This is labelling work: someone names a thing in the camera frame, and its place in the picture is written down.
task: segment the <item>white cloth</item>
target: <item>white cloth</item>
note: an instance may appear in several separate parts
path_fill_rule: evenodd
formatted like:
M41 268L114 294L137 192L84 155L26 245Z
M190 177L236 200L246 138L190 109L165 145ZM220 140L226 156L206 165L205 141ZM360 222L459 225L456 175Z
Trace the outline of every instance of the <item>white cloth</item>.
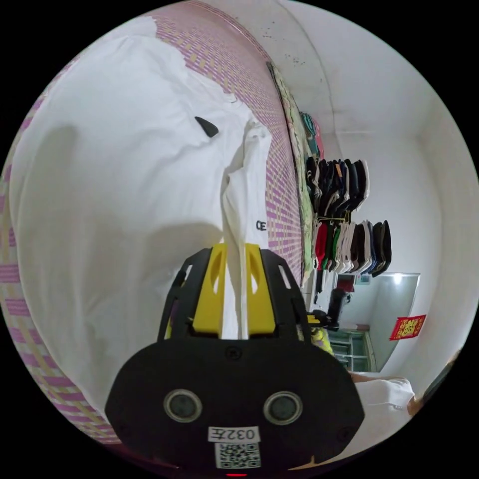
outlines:
M334 458L335 461L383 442L411 419L407 405L414 392L408 380L375 379L355 385L364 408L364 421L346 449Z
M250 126L244 142L244 167L229 175L223 194L223 207L235 240L235 244L230 244L230 256L236 253L233 251L236 246L241 269L240 331L235 334L234 329L225 330L227 325L235 324L225 318L223 339L248 339L245 245L252 243L268 248L268 233L262 227L266 225L266 161L257 161L257 158L258 155L267 158L270 144L271 136L261 124Z
M234 95L186 68L178 50L137 33L99 41L52 87L10 180L32 320L102 414L119 369L156 341L183 262L231 243L225 190L239 239L267 246L251 225L266 221L269 132ZM209 138L195 116L219 133ZM236 295L239 275L231 277L226 294ZM224 322L238 334L235 303L225 301Z

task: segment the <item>black tag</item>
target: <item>black tag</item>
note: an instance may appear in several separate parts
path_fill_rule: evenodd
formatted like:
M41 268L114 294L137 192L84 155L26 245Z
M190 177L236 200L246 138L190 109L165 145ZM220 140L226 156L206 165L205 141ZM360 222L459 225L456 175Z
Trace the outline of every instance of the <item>black tag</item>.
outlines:
M210 138L213 138L215 135L218 134L219 130L213 123L210 123L209 121L200 118L199 116L195 116L195 120L200 124L200 126L203 128L203 131Z

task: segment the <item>label sticker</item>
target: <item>label sticker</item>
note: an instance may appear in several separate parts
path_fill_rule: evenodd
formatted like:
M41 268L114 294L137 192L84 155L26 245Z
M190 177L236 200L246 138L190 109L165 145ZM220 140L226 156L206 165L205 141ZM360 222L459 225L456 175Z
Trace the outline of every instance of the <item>label sticker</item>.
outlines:
M258 426L248 428L208 428L208 442L225 444L259 443Z
M215 443L217 469L253 469L261 467L259 443Z

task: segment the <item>camera lens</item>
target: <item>camera lens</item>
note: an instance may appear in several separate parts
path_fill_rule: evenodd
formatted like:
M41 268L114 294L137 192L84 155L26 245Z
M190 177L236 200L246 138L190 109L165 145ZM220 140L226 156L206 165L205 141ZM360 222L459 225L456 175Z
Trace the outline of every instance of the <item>camera lens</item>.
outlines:
M299 418L302 409L301 400L296 394L281 391L271 395L266 400L263 412L270 423L286 426Z
M190 423L196 420L202 410L198 396L185 389L176 389L169 393L164 401L166 414L179 423Z

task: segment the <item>pink checkered bed sheet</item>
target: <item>pink checkered bed sheet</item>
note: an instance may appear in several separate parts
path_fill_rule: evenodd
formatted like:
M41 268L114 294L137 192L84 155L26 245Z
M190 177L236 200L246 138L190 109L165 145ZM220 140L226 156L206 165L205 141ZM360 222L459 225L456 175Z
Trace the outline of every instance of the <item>pink checkered bed sheet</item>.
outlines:
M157 22L157 37L178 48L187 66L212 78L246 103L272 134L266 172L269 247L288 261L298 282L302 245L297 180L287 123L266 62L266 52L231 17L199 1L169 5L148 15ZM74 426L104 444L118 438L80 390L63 374L40 338L21 287L16 242L8 205L11 157L57 75L22 124L0 178L0 302L15 347L42 391Z

